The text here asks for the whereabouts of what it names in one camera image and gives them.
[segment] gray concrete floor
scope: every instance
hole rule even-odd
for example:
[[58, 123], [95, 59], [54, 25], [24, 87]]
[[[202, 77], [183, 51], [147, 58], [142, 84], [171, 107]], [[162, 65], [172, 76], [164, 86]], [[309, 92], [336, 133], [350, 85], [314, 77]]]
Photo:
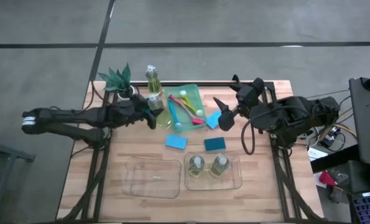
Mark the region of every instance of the gray concrete floor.
[[[108, 0], [0, 0], [0, 44], [97, 43], [107, 6]], [[370, 41], [370, 0], [117, 0], [107, 35], [107, 42], [269, 41]], [[0, 49], [0, 143], [37, 155], [33, 164], [18, 162], [3, 221], [55, 218], [73, 141], [24, 134], [21, 113], [51, 105], [79, 109], [94, 56], [95, 49]], [[153, 64], [162, 80], [228, 80], [236, 73], [290, 80], [301, 96], [370, 77], [370, 47], [105, 49], [98, 71], [127, 62], [133, 80], [144, 80]], [[352, 119], [345, 124], [354, 129]], [[327, 218], [347, 220], [345, 204], [321, 196], [331, 207], [324, 209]]]

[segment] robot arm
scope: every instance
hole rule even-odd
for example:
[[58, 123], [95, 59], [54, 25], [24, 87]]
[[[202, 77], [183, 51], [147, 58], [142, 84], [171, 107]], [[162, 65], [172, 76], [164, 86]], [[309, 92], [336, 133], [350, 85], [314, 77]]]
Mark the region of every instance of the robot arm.
[[264, 89], [263, 80], [256, 78], [252, 83], [237, 84], [230, 87], [237, 92], [238, 105], [232, 111], [227, 105], [215, 98], [222, 114], [219, 126], [228, 131], [234, 125], [234, 116], [240, 114], [250, 120], [253, 127], [270, 133], [277, 139], [280, 147], [291, 148], [297, 136], [310, 128], [334, 123], [339, 116], [339, 105], [333, 97], [319, 100], [307, 100], [300, 96], [291, 96], [271, 103], [259, 101]]
[[[130, 100], [119, 101], [100, 108], [89, 110], [52, 110], [36, 108], [22, 114], [22, 130], [26, 134], [54, 133], [82, 139], [93, 147], [101, 147], [105, 133], [103, 128], [118, 128], [146, 119], [151, 129], [156, 128], [155, 115], [141, 95], [133, 95]], [[95, 128], [82, 129], [64, 123], [89, 124]]]

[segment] green plant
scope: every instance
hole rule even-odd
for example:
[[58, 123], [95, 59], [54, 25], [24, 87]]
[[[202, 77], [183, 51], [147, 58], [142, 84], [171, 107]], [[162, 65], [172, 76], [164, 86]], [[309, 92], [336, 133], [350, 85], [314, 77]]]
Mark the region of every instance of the green plant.
[[119, 91], [121, 93], [130, 91], [131, 70], [128, 63], [121, 74], [119, 70], [115, 72], [109, 68], [109, 75], [100, 72], [98, 75], [106, 82], [106, 91]]

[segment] wooden table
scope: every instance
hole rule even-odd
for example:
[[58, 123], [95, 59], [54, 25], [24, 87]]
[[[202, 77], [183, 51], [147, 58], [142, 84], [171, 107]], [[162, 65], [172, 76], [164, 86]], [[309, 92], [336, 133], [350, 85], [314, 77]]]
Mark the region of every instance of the wooden table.
[[[274, 84], [277, 98], [292, 96], [289, 81], [274, 81]], [[102, 96], [104, 86], [104, 82], [95, 82], [95, 87]], [[148, 95], [146, 88], [140, 89], [141, 94]], [[237, 104], [235, 92], [228, 87], [199, 87], [199, 92], [207, 115], [217, 110], [213, 96], [228, 104], [230, 108]], [[90, 97], [91, 88], [88, 88], [85, 105], [89, 103]], [[92, 106], [101, 104], [102, 101], [95, 97]], [[240, 143], [240, 132], [246, 121], [237, 116], [235, 126], [227, 132], [219, 128], [211, 130], [205, 127], [181, 133], [180, 135], [187, 137], [185, 150], [167, 148], [164, 145], [166, 136], [174, 131], [163, 128], [150, 130], [146, 121], [137, 122], [127, 128], [114, 129], [99, 220], [101, 222], [283, 221], [268, 134], [260, 135], [256, 132], [255, 153], [252, 156], [246, 155]], [[249, 147], [251, 147], [250, 136], [250, 131], [247, 131], [246, 141]], [[217, 137], [225, 137], [226, 150], [239, 156], [243, 178], [241, 188], [215, 191], [187, 190], [184, 185], [184, 156], [188, 152], [205, 152], [204, 140]], [[82, 141], [76, 142], [74, 152], [85, 146]], [[64, 217], [83, 194], [91, 155], [92, 150], [87, 149], [70, 161], [58, 218]], [[124, 195], [121, 185], [126, 175], [126, 161], [130, 157], [181, 161], [183, 171], [178, 197], [166, 199]], [[290, 160], [296, 188], [314, 212], [322, 217], [321, 203], [306, 149], [294, 147]]]

